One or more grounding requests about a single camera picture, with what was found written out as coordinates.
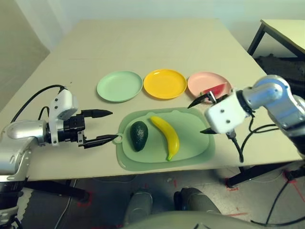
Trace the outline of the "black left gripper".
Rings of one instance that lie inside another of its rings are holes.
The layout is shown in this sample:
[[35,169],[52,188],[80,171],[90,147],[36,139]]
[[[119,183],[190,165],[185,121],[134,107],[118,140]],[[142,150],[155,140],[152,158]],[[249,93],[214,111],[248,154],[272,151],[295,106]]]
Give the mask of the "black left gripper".
[[87,149],[102,146],[114,140],[118,137],[118,135],[101,135],[97,136],[95,139],[89,140],[87,140],[87,137],[84,135],[84,118],[100,118],[108,115],[112,115],[112,112],[101,109],[81,110],[81,114],[77,114],[75,116],[70,117],[68,120],[63,121],[63,128],[58,131],[59,142],[77,142],[79,147]]

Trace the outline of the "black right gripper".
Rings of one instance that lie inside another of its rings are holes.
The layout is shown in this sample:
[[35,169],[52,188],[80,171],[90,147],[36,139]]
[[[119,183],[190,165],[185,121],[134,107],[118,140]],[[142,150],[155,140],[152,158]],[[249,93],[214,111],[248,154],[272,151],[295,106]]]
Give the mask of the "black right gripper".
[[[191,107],[194,107],[194,106],[200,104],[204,99],[205,99],[205,102],[208,103],[208,104],[217,104],[217,103],[223,101],[224,99],[226,99],[228,96],[229,96],[228,94],[224,94],[224,95],[220,96],[219,98],[216,98],[216,95],[212,91],[209,91],[208,93],[203,94],[203,95],[197,97],[195,100],[193,100],[187,108],[189,109]],[[200,133],[202,133],[202,134],[217,134],[211,128],[207,128],[205,130],[202,130]]]

